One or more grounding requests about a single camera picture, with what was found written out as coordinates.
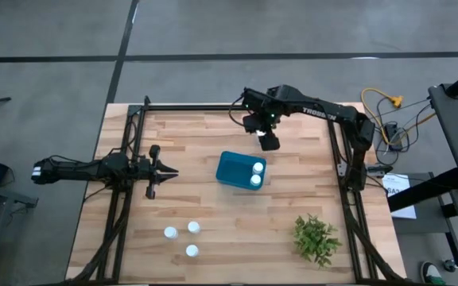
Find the green artificial plant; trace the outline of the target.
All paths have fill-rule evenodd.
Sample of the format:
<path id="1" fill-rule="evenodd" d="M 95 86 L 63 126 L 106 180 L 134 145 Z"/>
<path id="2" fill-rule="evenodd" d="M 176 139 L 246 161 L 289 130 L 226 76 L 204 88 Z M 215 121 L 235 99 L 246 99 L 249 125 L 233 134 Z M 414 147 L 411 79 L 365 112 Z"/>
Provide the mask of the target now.
<path id="1" fill-rule="evenodd" d="M 323 222 L 317 216 L 298 216 L 293 228 L 293 244 L 297 254 L 302 259 L 317 264 L 319 268 L 331 265 L 331 257 L 342 245 L 334 236 L 335 232 L 337 229 L 332 224 Z"/>

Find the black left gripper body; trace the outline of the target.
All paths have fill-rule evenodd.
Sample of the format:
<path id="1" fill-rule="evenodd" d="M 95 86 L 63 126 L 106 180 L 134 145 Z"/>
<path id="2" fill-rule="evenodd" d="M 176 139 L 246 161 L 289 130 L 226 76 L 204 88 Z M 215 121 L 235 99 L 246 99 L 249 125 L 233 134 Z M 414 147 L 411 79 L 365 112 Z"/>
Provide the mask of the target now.
<path id="1" fill-rule="evenodd" d="M 154 187 L 158 184 L 158 163 L 161 147 L 152 145 L 149 149 L 149 158 L 146 156 L 139 157 L 138 160 L 138 178 L 140 180 L 148 180 L 149 184 L 146 187 L 146 198 L 155 199 Z"/>

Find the black aluminium table frame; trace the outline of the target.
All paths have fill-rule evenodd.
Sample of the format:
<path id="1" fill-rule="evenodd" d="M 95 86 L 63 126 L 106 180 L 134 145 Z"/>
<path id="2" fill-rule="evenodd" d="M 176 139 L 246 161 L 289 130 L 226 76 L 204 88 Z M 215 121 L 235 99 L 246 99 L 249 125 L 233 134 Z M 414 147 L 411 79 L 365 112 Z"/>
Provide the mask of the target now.
<path id="1" fill-rule="evenodd" d="M 208 104 L 150 106 L 141 151 L 161 147 L 160 159 L 179 176 L 145 196 L 135 184 L 118 280 L 122 284 L 324 284 L 355 279 L 352 252 L 326 121 L 303 114 L 284 117 L 276 129 L 281 147 L 263 154 L 263 186 L 248 191 L 215 177 L 223 151 L 261 156 L 255 135 L 239 126 L 240 110 Z M 332 224 L 342 243 L 325 268 L 295 251 L 298 216 Z M 200 232 L 188 231 L 188 223 Z M 175 227 L 178 238 L 164 235 Z M 189 257 L 188 245 L 199 255 Z"/>

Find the white paper sheet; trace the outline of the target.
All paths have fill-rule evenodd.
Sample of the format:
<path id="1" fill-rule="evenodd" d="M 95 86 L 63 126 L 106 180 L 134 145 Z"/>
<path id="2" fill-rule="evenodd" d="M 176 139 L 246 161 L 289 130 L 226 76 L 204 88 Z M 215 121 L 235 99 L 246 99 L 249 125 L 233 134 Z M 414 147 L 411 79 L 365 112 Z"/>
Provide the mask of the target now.
<path id="1" fill-rule="evenodd" d="M 390 198 L 410 187 L 407 175 L 386 174 L 382 178 L 382 185 L 387 190 L 387 197 Z M 391 213 L 393 218 L 416 219 L 414 206 L 402 208 Z"/>

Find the black power strip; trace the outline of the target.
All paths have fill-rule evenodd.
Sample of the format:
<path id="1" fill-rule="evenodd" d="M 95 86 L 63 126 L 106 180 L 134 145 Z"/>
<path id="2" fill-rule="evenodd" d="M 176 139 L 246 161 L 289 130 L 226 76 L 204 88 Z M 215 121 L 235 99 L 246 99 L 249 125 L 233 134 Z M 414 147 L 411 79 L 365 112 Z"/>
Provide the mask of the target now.
<path id="1" fill-rule="evenodd" d="M 389 144 L 386 146 L 386 151 L 402 152 L 404 146 L 400 141 L 401 130 L 397 123 L 386 123 L 384 125 L 385 135 Z"/>

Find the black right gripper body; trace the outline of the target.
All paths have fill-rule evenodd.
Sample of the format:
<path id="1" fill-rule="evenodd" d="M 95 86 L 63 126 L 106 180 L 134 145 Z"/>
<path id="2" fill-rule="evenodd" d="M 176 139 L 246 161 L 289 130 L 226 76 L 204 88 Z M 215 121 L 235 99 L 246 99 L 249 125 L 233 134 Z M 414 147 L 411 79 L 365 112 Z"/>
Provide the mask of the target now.
<path id="1" fill-rule="evenodd" d="M 244 129 L 247 133 L 256 133 L 261 130 L 266 133 L 258 137 L 262 151 L 274 151 L 280 148 L 280 142 L 273 129 L 279 122 L 280 117 L 274 112 L 273 100 L 262 92 L 245 88 L 243 90 L 243 107 L 250 114 L 243 117 Z"/>

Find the person's shoe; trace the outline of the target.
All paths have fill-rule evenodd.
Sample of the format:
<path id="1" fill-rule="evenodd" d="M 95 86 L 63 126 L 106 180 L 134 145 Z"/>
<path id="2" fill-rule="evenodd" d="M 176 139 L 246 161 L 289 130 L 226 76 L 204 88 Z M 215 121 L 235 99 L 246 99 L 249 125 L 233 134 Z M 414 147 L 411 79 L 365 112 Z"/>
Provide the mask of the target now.
<path id="1" fill-rule="evenodd" d="M 421 264 L 421 279 L 425 284 L 446 285 L 435 264 L 425 261 Z"/>

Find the teal plastic basket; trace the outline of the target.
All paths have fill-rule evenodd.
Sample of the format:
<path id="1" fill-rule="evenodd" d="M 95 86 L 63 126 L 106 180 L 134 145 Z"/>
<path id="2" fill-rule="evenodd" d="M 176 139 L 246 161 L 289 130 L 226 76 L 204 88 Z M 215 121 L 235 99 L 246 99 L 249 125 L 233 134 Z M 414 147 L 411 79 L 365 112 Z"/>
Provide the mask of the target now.
<path id="1" fill-rule="evenodd" d="M 264 165 L 264 171 L 262 174 L 259 174 L 262 177 L 260 187 L 250 184 L 250 178 L 254 175 L 252 168 L 256 162 L 261 162 Z M 222 184 L 257 191 L 264 183 L 266 167 L 267 162 L 261 157 L 223 151 L 219 159 L 215 177 Z"/>

